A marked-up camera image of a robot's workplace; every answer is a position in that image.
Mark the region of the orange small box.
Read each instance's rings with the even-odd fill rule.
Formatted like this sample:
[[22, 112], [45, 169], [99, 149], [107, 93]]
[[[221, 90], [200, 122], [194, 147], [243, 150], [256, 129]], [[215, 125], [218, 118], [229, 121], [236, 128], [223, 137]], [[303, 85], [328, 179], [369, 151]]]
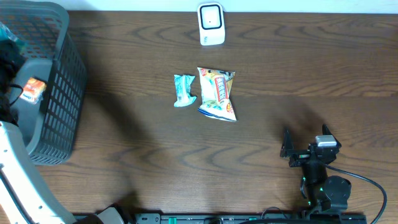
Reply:
[[35, 105], [39, 102], [46, 87], [47, 84], [45, 82], [31, 77], [24, 85], [22, 93], [19, 98], [25, 100], [30, 104]]

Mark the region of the teal snack packet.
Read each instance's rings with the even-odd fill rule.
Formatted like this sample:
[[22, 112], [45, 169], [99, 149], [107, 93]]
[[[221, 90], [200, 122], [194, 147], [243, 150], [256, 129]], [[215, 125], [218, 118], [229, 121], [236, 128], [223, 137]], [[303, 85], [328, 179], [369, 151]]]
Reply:
[[193, 83], [195, 76], [193, 75], [174, 75], [174, 83], [176, 89], [177, 100], [174, 103], [174, 107], [189, 106], [195, 102], [196, 96], [192, 96], [191, 84]]

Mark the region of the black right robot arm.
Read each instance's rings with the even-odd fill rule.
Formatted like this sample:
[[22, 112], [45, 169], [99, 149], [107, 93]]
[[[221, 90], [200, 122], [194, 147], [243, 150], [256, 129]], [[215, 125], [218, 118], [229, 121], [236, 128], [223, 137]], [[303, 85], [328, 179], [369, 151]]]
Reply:
[[290, 167], [302, 170], [300, 191], [309, 206], [303, 212], [306, 218], [313, 214], [340, 213], [348, 208], [351, 182], [337, 175], [329, 176], [326, 171], [326, 166], [336, 159], [340, 148], [341, 143], [325, 124], [322, 134], [301, 150], [294, 148], [289, 130], [284, 129], [280, 157], [288, 157]]

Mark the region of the teal small box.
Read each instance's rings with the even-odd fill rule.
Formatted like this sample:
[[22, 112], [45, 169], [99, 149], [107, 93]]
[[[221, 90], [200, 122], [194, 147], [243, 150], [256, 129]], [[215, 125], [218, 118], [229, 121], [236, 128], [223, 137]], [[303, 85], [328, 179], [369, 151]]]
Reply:
[[25, 45], [25, 43], [21, 41], [21, 39], [19, 39], [15, 34], [13, 34], [6, 25], [1, 23], [1, 41], [5, 40], [13, 41], [19, 50], [22, 50]]

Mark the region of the yellow snack bag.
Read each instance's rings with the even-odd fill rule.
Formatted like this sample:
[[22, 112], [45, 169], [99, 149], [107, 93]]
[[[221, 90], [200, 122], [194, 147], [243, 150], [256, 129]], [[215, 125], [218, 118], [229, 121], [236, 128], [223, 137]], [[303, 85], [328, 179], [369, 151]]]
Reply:
[[223, 121], [236, 122], [230, 100], [235, 71], [198, 67], [202, 104], [198, 111], [203, 115]]

